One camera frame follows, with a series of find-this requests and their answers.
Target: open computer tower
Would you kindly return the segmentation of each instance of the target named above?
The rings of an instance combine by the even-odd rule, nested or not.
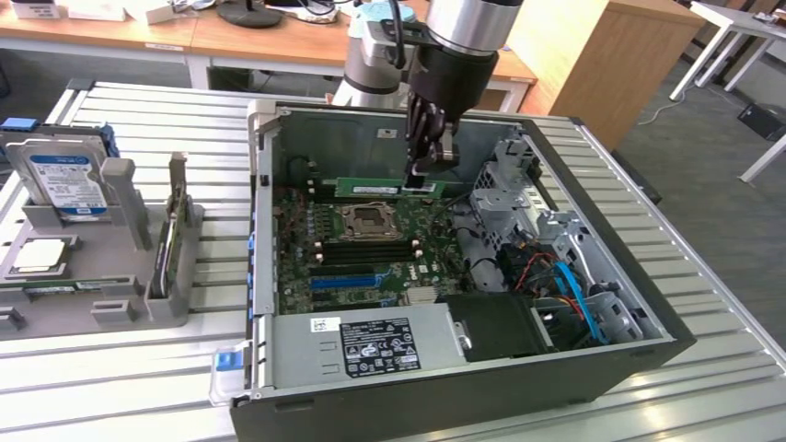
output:
[[[417,190],[404,112],[257,101],[249,124],[247,341],[211,390],[240,440],[384,440],[592,401],[695,342],[524,116],[468,114],[460,165]]]

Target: white desk leg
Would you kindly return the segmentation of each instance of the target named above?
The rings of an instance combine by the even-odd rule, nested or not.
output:
[[[756,175],[762,173],[763,168],[766,168],[770,165],[770,163],[775,161],[775,158],[778,158],[778,155],[783,151],[786,151],[786,135],[780,137],[775,145],[770,147],[770,150],[766,151],[766,153],[756,160],[754,165],[750,166],[750,169],[746,170],[746,173],[742,174],[739,180],[742,180],[743,182],[751,182],[752,179],[756,178]]]
[[[692,66],[690,66],[686,76],[683,76],[683,79],[679,80],[679,84],[676,85],[674,91],[671,92],[671,95],[668,96],[671,101],[676,101],[679,99],[683,91],[686,90],[687,85],[690,84],[690,81],[692,80],[694,76],[696,76],[696,73],[699,72],[703,64],[707,63],[707,60],[712,56],[716,47],[720,45],[727,35],[728,28],[720,28],[715,34],[715,37],[712,37],[712,39],[707,43],[707,47],[703,48],[703,52],[700,53],[699,58],[696,58],[696,62],[692,64]]]
[[[726,92],[731,92],[734,90],[734,88],[736,87],[736,83],[739,83],[742,76],[746,74],[746,72],[750,69],[750,67],[752,66],[752,64],[756,63],[756,60],[759,60],[759,58],[762,58],[763,53],[766,52],[767,49],[770,49],[770,46],[772,46],[774,42],[775,42],[775,40],[767,39],[767,41],[764,43],[762,43],[762,46],[759,47],[759,49],[756,49],[756,52],[747,59],[746,64],[742,66],[742,69],[739,69],[739,72],[736,73],[736,75],[734,76],[734,78],[731,79],[731,81],[728,82],[726,87],[723,88],[723,90],[726,90]]]
[[[500,112],[518,113],[520,103],[530,90],[530,83],[514,83],[514,87],[505,92],[500,105]]]
[[[710,79],[712,78],[712,76],[715,75],[716,70],[720,68],[720,65],[723,64],[723,62],[726,61],[726,59],[731,55],[732,51],[736,49],[736,46],[739,45],[739,41],[742,40],[742,35],[743,35],[742,32],[736,32],[736,35],[734,36],[732,40],[728,42],[728,44],[723,48],[723,51],[720,51],[720,54],[716,57],[715,62],[710,65],[710,68],[703,73],[703,76],[700,76],[700,78],[696,80],[698,87],[707,86],[707,83],[708,83]]]
[[[188,76],[192,80],[192,88],[209,89],[209,57],[204,55],[185,55],[185,64],[188,65]]]

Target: blue hard drive label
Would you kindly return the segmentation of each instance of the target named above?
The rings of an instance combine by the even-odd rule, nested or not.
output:
[[[29,157],[41,188],[52,205],[70,215],[97,215],[106,211],[106,201],[94,182],[89,158],[62,155]]]

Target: blue latch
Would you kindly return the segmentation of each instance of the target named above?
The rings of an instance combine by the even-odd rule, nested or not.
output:
[[[243,369],[243,351],[219,353],[216,357],[216,371],[233,371]]]
[[[38,120],[34,118],[8,118],[2,124],[0,124],[0,129],[5,129],[6,131],[32,132],[37,125]]]

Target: black side panel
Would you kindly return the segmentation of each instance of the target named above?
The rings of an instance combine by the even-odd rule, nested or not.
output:
[[[592,401],[680,351],[674,343],[662,343],[640,355],[624,350],[257,401],[231,410],[232,422],[243,442],[373,442],[419,435]]]
[[[587,191],[578,183],[576,177],[574,176],[570,168],[563,162],[559,154],[554,150],[551,143],[543,136],[543,133],[538,129],[538,126],[531,120],[522,120],[522,126],[524,131],[535,143],[536,154],[540,159],[550,165],[551,171],[556,180],[564,185],[567,192],[574,198],[576,209],[583,213],[594,231],[598,233],[600,241],[606,244],[611,255],[616,262],[623,268],[627,277],[630,278],[634,286],[639,290],[647,304],[655,311],[660,323],[666,327],[670,335],[674,339],[686,343],[686,348],[696,342],[696,339],[690,332],[686,324],[680,320],[671,304],[663,297],[660,290],[658,289],[650,275],[643,271],[634,254],[619,238],[616,231],[611,227],[606,217],[600,213],[598,206],[594,204]]]

